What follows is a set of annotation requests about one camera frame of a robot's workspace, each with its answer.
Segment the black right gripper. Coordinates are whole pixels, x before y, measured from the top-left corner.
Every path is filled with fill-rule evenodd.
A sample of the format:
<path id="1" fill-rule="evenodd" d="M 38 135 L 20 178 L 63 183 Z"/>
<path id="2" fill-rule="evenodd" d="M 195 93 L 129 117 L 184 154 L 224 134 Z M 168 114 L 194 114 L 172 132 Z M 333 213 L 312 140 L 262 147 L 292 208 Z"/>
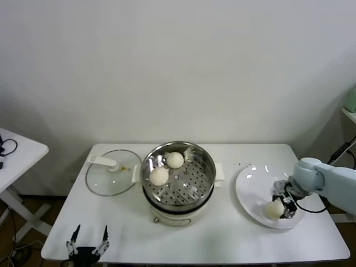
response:
<path id="1" fill-rule="evenodd" d="M 285 206 L 285 211 L 280 216 L 279 219 L 292 219 L 296 212 L 296 205 L 294 204 L 294 200 L 288 192 L 283 193 L 283 197 L 281 195 L 273 195 L 272 202 L 280 201 Z"/>

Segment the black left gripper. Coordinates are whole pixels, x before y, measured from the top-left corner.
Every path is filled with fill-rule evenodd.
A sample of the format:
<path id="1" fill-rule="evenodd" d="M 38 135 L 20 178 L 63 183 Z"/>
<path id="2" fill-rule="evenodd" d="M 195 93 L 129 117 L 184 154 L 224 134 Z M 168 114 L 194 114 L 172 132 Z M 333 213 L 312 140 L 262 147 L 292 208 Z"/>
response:
<path id="1" fill-rule="evenodd" d="M 100 255 L 103 255 L 109 248 L 108 231 L 107 226 L 103 233 L 103 238 L 101 243 L 97 247 L 76 247 L 76 240 L 78 233 L 80 231 L 81 225 L 78 225 L 76 230 L 73 232 L 69 241 L 66 242 L 66 247 L 68 250 L 69 261 L 72 262 L 73 266 L 80 267 L 90 267 L 99 261 Z"/>

